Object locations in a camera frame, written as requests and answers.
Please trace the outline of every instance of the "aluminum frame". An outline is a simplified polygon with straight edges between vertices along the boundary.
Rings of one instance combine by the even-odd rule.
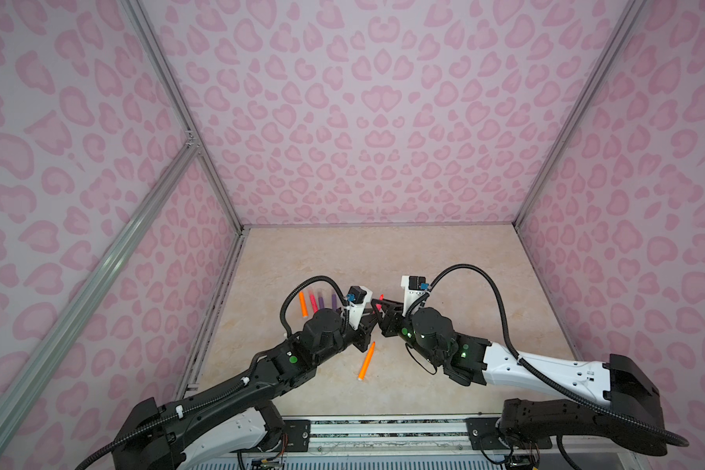
[[[212,301],[209,304],[207,312],[201,319],[201,324],[198,326],[198,333],[193,342],[193,347],[191,347],[191,352],[188,355],[186,371],[180,378],[177,389],[175,390],[176,400],[182,399],[186,395],[186,392],[191,390],[194,385],[197,387],[201,367],[206,360],[211,339],[216,332],[217,326],[219,325],[219,318],[222,316],[229,287],[231,286],[232,279],[235,275],[237,261],[242,253],[242,248],[246,239],[245,233],[246,231],[244,231],[244,234],[238,234],[232,242],[225,265],[222,268],[222,272],[219,274],[219,281],[217,282],[217,287],[214,290]]]
[[[39,399],[57,367],[202,149],[186,144],[143,199],[94,272],[60,314],[28,362],[0,396],[0,455]]]
[[[643,12],[646,10],[646,6],[650,3],[650,0],[629,0],[627,5],[624,6],[624,11],[619,17],[619,21],[613,27],[613,32],[606,43],[601,56],[595,63],[592,69],[590,78],[585,82],[580,96],[577,97],[577,101],[574,102],[569,117],[564,122],[562,130],[559,132],[559,136],[551,146],[548,158],[544,162],[543,166],[540,168],[535,180],[530,186],[527,197],[525,201],[522,202],[522,206],[517,212],[517,217],[514,220],[514,225],[519,228],[522,227],[523,223],[527,221],[528,215],[535,206],[535,202],[541,195],[541,191],[546,185],[546,182],[550,179],[550,174],[555,168],[556,164],[562,159],[564,151],[567,148],[567,144],[574,132],[580,127],[583,119],[587,115],[587,110],[592,106],[595,96],[598,91],[603,86],[609,72],[616,64],[619,56],[629,43],[629,39],[634,33],[635,26],[644,17]]]
[[[170,103],[172,103],[175,114],[177,114],[178,120],[183,126],[183,130],[188,134],[189,141],[193,145],[202,148],[203,153],[199,155],[199,160],[206,169],[209,184],[214,188],[217,200],[219,200],[219,203],[228,215],[233,229],[235,232],[240,233],[243,230],[243,226],[240,223],[237,212],[235,212],[235,206],[230,201],[227,188],[216,170],[214,161],[209,155],[206,146],[203,145],[204,139],[201,138],[201,134],[198,132],[198,127],[195,124],[193,116],[191,116],[186,99],[183,97],[183,93],[178,87],[178,80],[175,79],[175,73],[173,73],[163,49],[157,40],[157,35],[154,32],[154,27],[152,26],[149,14],[146,12],[146,8],[144,8],[141,0],[119,0],[119,3],[123,10],[125,10],[125,13],[128,14],[133,29],[136,31],[146,55],[149,56],[149,60],[164,87],[164,91],[170,99]]]

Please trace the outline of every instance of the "mounting plate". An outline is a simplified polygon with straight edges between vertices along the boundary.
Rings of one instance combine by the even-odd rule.
[[[285,419],[285,434],[287,434],[287,449],[285,452],[308,452],[310,441],[309,419]]]
[[[507,446],[501,444],[495,434],[496,421],[498,418],[467,418],[465,424],[468,425],[468,437],[470,437],[470,446],[473,450],[480,450],[480,446],[483,445],[483,450],[506,450],[509,452]],[[550,449],[551,438],[545,437],[538,442],[538,448],[540,449]]]

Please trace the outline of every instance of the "metal rail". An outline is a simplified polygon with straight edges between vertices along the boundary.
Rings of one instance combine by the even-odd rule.
[[[193,145],[185,145],[179,151],[8,390],[0,396],[0,455],[200,151]]]
[[[595,95],[598,94],[608,73],[616,64],[621,52],[624,51],[624,48],[629,42],[639,19],[644,17],[643,12],[646,10],[646,6],[649,3],[650,0],[629,0],[627,5],[624,6],[624,12],[614,26],[611,37],[608,39],[603,52],[601,52],[601,56],[595,63],[590,77],[585,82],[580,96],[577,98],[577,101],[575,101],[569,118],[564,122],[559,136],[554,141],[553,146],[551,146],[548,158],[546,158],[546,161],[540,168],[540,171],[530,186],[528,196],[519,208],[519,212],[517,212],[517,218],[514,220],[516,227],[522,227],[523,223],[527,221],[527,217],[535,205],[535,202],[540,197],[541,190],[546,185],[552,170],[562,159],[569,139],[582,123],[587,110],[592,106],[595,100]]]
[[[230,201],[230,197],[225,187],[225,183],[216,171],[214,162],[209,156],[207,149],[203,145],[203,139],[201,134],[198,132],[198,127],[195,124],[193,116],[191,116],[191,111],[188,109],[186,104],[186,99],[178,87],[178,81],[175,79],[175,74],[173,73],[170,64],[165,57],[159,41],[157,40],[157,35],[154,31],[154,27],[143,7],[141,0],[119,0],[120,5],[122,5],[125,13],[128,14],[128,18],[131,20],[133,29],[136,31],[141,45],[145,50],[146,54],[154,67],[154,71],[159,77],[159,80],[164,87],[164,91],[167,93],[170,103],[177,114],[180,123],[183,125],[183,129],[186,131],[188,136],[192,139],[193,144],[197,147],[203,147],[204,152],[199,155],[201,163],[206,168],[207,177],[209,178],[209,184],[214,188],[217,195],[217,200],[222,205],[225,210],[230,223],[233,226],[235,232],[240,233],[243,226],[240,224],[240,219],[235,212],[235,206],[233,206]]]

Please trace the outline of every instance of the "red marker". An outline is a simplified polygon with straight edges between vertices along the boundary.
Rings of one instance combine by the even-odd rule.
[[[310,307],[313,309],[313,313],[315,314],[316,312],[319,311],[319,306],[316,304],[316,297],[313,295],[313,292],[308,292],[308,296],[310,297]]]

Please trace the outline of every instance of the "pink leopard print wall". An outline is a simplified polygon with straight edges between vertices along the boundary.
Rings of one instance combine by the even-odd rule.
[[[705,0],[656,2],[522,230],[585,358],[632,357],[705,470]]]
[[[194,162],[6,449],[0,470],[75,468],[112,440],[139,401],[172,400],[232,239]],[[113,468],[112,459],[93,468]]]
[[[0,0],[0,394],[183,145],[115,0]]]
[[[623,0],[147,1],[244,223],[512,221]]]

